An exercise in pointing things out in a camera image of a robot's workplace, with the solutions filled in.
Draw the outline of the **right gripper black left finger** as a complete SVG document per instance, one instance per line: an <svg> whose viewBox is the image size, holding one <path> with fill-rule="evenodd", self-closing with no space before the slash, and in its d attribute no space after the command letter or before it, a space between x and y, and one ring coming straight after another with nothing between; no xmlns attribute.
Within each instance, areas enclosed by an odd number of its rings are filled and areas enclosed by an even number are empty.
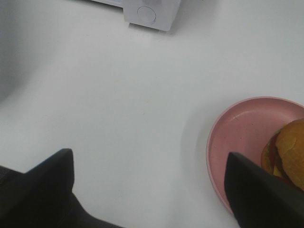
<svg viewBox="0 0 304 228"><path fill-rule="evenodd" d="M74 159L62 149L26 173L0 168L2 228L115 228L82 207L73 193Z"/></svg>

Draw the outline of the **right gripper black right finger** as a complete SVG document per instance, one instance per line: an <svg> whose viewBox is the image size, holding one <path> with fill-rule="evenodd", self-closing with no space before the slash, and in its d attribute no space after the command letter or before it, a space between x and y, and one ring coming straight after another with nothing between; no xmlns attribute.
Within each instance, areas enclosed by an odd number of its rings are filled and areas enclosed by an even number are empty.
<svg viewBox="0 0 304 228"><path fill-rule="evenodd" d="M302 228L304 194L238 152L228 154L224 189L242 228Z"/></svg>

